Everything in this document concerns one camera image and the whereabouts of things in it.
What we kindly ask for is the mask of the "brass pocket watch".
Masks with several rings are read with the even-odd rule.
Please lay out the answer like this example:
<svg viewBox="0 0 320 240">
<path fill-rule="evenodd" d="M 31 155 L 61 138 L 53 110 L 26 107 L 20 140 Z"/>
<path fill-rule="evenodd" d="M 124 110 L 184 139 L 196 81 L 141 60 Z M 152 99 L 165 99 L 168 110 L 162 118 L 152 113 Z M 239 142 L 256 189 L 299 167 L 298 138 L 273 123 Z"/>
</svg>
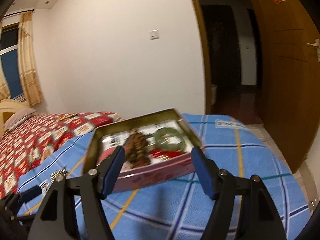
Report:
<svg viewBox="0 0 320 240">
<path fill-rule="evenodd" d="M 54 171 L 51 175 L 50 175 L 50 180 L 54 181 L 58 176 L 66 176 L 68 174 L 67 170 L 65 168 L 58 170 L 58 171 Z"/>
</svg>

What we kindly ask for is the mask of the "pink metal tin box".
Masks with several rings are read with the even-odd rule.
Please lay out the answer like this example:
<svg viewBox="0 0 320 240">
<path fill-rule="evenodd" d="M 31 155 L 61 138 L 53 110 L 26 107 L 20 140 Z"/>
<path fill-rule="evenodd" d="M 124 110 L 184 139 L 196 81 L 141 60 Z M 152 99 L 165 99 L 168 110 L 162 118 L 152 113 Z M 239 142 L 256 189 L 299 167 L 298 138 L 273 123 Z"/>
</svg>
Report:
<svg viewBox="0 0 320 240">
<path fill-rule="evenodd" d="M 124 148 L 125 159 L 114 192 L 122 192 L 192 173 L 191 150 L 203 143 L 176 109 L 165 109 L 97 127 L 82 173 L 97 168 L 117 146 Z"/>
</svg>

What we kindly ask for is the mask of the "green jade bangle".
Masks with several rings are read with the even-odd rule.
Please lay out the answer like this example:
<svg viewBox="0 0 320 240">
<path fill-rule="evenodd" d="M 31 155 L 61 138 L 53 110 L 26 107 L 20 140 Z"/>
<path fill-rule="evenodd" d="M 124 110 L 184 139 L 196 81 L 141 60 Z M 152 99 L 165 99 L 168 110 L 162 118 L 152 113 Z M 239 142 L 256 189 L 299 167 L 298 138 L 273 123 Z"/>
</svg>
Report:
<svg viewBox="0 0 320 240">
<path fill-rule="evenodd" d="M 155 145 L 162 151 L 184 151 L 186 147 L 183 135 L 174 128 L 163 127 L 154 133 Z"/>
</svg>

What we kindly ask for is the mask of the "red bear patterned bedspread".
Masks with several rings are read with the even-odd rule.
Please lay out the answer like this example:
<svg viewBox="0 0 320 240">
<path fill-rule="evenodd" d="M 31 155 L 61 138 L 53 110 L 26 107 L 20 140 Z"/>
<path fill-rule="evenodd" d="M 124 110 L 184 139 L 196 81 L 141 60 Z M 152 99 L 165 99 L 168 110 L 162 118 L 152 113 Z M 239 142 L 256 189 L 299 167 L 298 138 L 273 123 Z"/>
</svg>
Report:
<svg viewBox="0 0 320 240">
<path fill-rule="evenodd" d="M 59 121 L 66 114 L 71 113 L 33 115 L 1 136 L 1 198 L 15 193 L 18 179 L 42 164 L 67 140 L 121 119 L 112 112 L 84 112 Z"/>
</svg>

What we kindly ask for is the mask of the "blue plaid cloth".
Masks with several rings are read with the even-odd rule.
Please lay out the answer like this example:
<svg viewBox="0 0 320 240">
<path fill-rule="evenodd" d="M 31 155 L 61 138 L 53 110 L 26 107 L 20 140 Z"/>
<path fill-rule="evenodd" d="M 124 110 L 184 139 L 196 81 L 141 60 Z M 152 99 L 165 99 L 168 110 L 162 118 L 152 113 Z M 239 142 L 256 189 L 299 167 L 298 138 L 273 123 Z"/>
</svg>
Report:
<svg viewBox="0 0 320 240">
<path fill-rule="evenodd" d="M 226 115 L 191 115 L 185 118 L 201 138 L 206 156 L 234 176 L 256 174 L 267 187 L 280 215 L 286 236 L 294 239 L 310 218 L 304 193 L 287 166 L 262 137 Z M 90 134 L 68 140 L 40 166 L 22 175 L 18 190 L 35 185 L 46 193 L 53 172 L 66 169 L 81 174 Z M 135 191 L 114 193 L 102 202 L 116 239 L 200 239 L 213 208 L 195 173 Z"/>
</svg>

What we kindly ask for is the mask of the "striped pillow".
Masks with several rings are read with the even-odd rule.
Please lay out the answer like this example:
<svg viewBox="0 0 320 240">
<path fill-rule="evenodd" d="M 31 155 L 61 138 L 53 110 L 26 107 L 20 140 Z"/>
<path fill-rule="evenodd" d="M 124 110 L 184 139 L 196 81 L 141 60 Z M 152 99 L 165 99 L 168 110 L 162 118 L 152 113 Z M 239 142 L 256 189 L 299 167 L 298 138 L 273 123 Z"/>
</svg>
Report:
<svg viewBox="0 0 320 240">
<path fill-rule="evenodd" d="M 4 131 L 10 132 L 36 113 L 33 108 L 26 108 L 14 113 L 4 124 Z"/>
</svg>

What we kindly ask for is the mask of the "gold beads on bed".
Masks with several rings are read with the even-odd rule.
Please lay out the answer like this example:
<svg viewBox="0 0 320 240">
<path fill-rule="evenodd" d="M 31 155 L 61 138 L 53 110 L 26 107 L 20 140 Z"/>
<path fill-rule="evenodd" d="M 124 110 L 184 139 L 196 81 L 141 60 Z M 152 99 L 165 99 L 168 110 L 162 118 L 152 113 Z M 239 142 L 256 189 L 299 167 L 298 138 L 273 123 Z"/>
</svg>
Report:
<svg viewBox="0 0 320 240">
<path fill-rule="evenodd" d="M 60 117 L 60 118 L 59 118 L 59 121 L 66 120 L 66 119 L 68 119 L 68 118 L 73 118 L 73 117 L 75 117 L 75 116 L 77 116 L 77 115 L 78 115 L 78 113 L 66 114 L 66 115 Z"/>
</svg>

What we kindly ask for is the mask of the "cream wooden headboard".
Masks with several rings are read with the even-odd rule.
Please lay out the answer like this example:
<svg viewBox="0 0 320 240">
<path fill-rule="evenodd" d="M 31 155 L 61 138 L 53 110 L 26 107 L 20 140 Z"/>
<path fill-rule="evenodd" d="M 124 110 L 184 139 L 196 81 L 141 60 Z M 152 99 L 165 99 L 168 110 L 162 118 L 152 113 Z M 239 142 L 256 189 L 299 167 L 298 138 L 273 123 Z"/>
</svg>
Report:
<svg viewBox="0 0 320 240">
<path fill-rule="evenodd" d="M 12 99 L 3 99 L 0 103 L 0 137 L 4 135 L 5 122 L 16 112 L 29 108 L 25 102 Z"/>
</svg>

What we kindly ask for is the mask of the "beige patterned left curtain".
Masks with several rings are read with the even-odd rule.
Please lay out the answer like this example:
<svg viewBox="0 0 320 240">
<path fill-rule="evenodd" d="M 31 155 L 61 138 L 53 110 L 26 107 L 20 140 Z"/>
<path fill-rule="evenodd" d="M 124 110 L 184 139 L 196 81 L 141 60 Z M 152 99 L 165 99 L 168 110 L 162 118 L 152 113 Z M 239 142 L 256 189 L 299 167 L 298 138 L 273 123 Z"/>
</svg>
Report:
<svg viewBox="0 0 320 240">
<path fill-rule="evenodd" d="M 9 99 L 11 98 L 11 92 L 5 78 L 3 68 L 2 68 L 2 61 L 0 59 L 0 100 Z"/>
</svg>

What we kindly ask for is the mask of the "beige patterned curtain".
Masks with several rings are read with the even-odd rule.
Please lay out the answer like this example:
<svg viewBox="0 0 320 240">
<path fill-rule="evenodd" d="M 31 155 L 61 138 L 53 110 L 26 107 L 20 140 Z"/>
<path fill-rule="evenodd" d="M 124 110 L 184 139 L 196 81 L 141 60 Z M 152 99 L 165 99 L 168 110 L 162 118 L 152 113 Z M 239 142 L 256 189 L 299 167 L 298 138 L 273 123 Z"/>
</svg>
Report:
<svg viewBox="0 0 320 240">
<path fill-rule="evenodd" d="M 2 68 L 2 61 L 0 59 L 0 100 L 9 99 L 11 98 L 11 92 L 5 78 L 3 68 Z"/>
<path fill-rule="evenodd" d="M 18 25 L 18 71 L 23 94 L 30 107 L 44 101 L 36 70 L 32 12 L 24 12 Z"/>
</svg>

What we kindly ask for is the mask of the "white paper booklet in tin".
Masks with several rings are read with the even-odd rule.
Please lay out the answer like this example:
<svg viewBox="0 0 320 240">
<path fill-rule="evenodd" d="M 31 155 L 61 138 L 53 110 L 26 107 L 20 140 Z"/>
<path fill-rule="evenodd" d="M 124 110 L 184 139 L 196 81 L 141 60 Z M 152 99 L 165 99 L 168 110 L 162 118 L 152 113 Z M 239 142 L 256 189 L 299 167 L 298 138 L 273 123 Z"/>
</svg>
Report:
<svg viewBox="0 0 320 240">
<path fill-rule="evenodd" d="M 156 147 L 154 133 L 163 127 L 177 129 L 183 135 L 186 143 L 184 151 L 162 151 Z M 117 146 L 122 146 L 125 150 L 125 160 L 121 168 L 122 172 L 171 160 L 174 157 L 189 153 L 193 148 L 191 140 L 188 139 L 186 133 L 179 127 L 178 122 L 166 120 L 157 124 L 132 128 L 124 132 L 103 136 L 100 139 L 100 153 L 96 165 L 99 166 Z"/>
</svg>

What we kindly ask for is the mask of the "beige patterned right curtain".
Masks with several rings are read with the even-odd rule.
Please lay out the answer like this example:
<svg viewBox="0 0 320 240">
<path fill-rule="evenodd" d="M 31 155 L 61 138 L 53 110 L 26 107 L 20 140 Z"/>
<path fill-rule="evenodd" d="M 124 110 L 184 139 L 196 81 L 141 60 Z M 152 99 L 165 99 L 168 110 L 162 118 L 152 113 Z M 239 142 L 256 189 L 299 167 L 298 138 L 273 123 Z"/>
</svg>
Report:
<svg viewBox="0 0 320 240">
<path fill-rule="evenodd" d="M 24 12 L 18 25 L 18 71 L 23 94 L 30 107 L 44 101 L 36 70 L 32 12 Z"/>
</svg>

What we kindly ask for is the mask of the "window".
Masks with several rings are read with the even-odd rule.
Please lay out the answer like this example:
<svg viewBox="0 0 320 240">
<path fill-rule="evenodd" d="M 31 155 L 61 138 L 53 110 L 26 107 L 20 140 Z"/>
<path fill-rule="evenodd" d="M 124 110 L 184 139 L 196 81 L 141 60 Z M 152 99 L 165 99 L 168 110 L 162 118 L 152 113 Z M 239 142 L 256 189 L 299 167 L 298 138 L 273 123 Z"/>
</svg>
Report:
<svg viewBox="0 0 320 240">
<path fill-rule="evenodd" d="M 26 102 L 20 75 L 18 71 L 18 24 L 12 24 L 2 29 L 1 33 L 1 63 L 4 77 L 10 90 L 10 99 Z"/>
</svg>

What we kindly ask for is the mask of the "brown wooden door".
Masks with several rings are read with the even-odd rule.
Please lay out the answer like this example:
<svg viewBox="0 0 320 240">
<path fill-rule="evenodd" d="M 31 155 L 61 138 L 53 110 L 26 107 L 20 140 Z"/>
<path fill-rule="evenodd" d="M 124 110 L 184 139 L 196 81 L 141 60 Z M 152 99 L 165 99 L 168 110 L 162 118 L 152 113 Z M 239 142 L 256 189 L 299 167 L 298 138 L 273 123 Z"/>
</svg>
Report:
<svg viewBox="0 0 320 240">
<path fill-rule="evenodd" d="M 319 31 L 299 0 L 251 0 L 263 55 L 259 114 L 292 172 L 319 127 Z"/>
</svg>

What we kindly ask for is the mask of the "black curtain rod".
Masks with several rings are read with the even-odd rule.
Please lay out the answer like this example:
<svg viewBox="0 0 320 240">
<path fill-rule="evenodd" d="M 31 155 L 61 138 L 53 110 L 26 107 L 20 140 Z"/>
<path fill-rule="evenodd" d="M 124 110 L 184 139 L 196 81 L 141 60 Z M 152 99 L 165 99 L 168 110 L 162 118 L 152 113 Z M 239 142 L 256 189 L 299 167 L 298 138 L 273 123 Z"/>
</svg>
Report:
<svg viewBox="0 0 320 240">
<path fill-rule="evenodd" d="M 26 12 L 33 12 L 33 11 L 35 11 L 35 9 L 24 10 L 24 11 L 18 11 L 18 12 L 14 12 L 14 13 L 7 14 L 7 15 L 5 15 L 3 18 L 8 18 L 8 17 L 15 16 L 15 15 L 21 15 L 21 14 L 23 14 L 23 13 L 26 13 Z"/>
</svg>

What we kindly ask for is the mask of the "brown door frame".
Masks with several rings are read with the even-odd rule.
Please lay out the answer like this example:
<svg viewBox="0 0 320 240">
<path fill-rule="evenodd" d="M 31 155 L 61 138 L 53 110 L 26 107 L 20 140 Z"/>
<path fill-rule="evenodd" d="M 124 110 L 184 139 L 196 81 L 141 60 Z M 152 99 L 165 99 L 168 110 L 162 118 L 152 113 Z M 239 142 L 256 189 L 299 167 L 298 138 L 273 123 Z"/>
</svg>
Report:
<svg viewBox="0 0 320 240">
<path fill-rule="evenodd" d="M 204 69 L 204 91 L 205 91 L 205 113 L 210 114 L 211 107 L 211 71 L 210 71 L 210 56 L 209 56 L 209 47 L 208 39 L 206 33 L 206 27 L 204 23 L 204 18 L 201 10 L 199 0 L 191 0 L 195 10 L 195 15 L 197 19 L 200 40 L 201 40 L 201 49 L 203 56 L 203 69 Z"/>
</svg>

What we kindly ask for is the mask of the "white wall light switch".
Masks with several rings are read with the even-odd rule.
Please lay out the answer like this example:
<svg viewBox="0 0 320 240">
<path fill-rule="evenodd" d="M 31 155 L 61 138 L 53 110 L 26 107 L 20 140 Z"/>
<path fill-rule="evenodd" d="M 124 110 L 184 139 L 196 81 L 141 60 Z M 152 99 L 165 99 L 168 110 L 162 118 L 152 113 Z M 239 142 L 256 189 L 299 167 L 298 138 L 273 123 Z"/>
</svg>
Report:
<svg viewBox="0 0 320 240">
<path fill-rule="evenodd" d="M 159 39 L 159 30 L 156 29 L 156 30 L 150 31 L 150 32 L 149 32 L 149 37 L 150 37 L 150 40 Z"/>
</svg>

